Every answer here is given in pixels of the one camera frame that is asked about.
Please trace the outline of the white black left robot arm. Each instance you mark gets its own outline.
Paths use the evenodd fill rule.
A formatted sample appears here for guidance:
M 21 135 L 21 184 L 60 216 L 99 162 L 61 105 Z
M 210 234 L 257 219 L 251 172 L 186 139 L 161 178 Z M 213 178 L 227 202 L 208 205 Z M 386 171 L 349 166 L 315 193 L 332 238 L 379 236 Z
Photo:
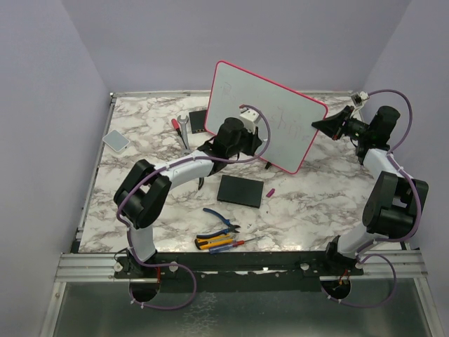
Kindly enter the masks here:
M 140 277 L 154 271 L 156 248 L 152 224 L 161 214 L 168 193 L 191 180 L 220 172 L 240 154 L 257 158 L 262 145 L 259 128 L 243 117 L 228 117 L 216 136 L 191 154 L 165 164 L 153 165 L 147 160 L 136 162 L 114 195 L 118 206 L 116 217 L 126 225 L 128 251 L 133 256 L 130 268 Z

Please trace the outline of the pink framed whiteboard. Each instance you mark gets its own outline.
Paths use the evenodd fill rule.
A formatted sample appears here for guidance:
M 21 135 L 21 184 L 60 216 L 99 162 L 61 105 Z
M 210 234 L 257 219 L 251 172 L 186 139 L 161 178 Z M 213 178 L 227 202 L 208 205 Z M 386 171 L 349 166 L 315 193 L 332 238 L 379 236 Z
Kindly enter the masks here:
M 318 131 L 311 125 L 328 114 L 325 103 L 303 95 L 226 61 L 215 66 L 205 128 L 216 134 L 227 117 L 238 117 L 239 106 L 252 105 L 266 117 L 271 130 L 261 159 L 296 174 Z

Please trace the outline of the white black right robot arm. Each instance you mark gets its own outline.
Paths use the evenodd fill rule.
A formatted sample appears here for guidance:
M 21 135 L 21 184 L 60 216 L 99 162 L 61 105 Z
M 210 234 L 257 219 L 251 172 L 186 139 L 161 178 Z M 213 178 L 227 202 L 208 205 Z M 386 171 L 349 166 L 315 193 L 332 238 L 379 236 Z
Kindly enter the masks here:
M 358 264 L 358 255 L 378 242 L 400 242 L 414 235 L 419 225 L 429 186 L 411 178 L 394 160 L 388 144 L 400 113 L 381 106 L 369 124 L 352 116 L 346 106 L 339 113 L 312 123 L 332 140 L 343 136 L 356 141 L 355 154 L 375 185 L 363 209 L 361 224 L 335 237 L 322 257 L 323 269 L 332 275 Z

